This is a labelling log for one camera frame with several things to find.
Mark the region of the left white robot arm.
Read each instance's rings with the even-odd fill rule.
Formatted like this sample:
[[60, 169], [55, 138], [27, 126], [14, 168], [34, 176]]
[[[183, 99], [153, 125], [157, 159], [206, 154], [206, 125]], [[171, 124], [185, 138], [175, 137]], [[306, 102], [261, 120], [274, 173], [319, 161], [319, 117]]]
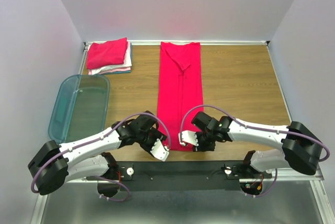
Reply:
[[160, 161], [167, 159], [172, 145], [170, 133], [161, 119], [149, 111], [132, 114], [81, 140], [44, 143], [28, 163], [32, 176], [30, 189], [35, 194], [49, 195], [77, 178], [98, 176], [109, 180], [115, 176], [116, 167], [106, 151], [134, 143]]

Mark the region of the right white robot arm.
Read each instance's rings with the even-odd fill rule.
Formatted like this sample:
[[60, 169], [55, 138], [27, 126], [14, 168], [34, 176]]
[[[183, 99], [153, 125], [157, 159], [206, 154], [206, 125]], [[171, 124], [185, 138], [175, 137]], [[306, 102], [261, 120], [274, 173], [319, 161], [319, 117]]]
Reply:
[[305, 175], [315, 175], [322, 152], [320, 140], [302, 123], [289, 126], [254, 124], [228, 116], [220, 120], [200, 111], [192, 120], [197, 132], [183, 131], [184, 142], [194, 151], [214, 151], [216, 142], [246, 141], [271, 147], [268, 151], [249, 151], [241, 164], [248, 178], [271, 169], [291, 168]]

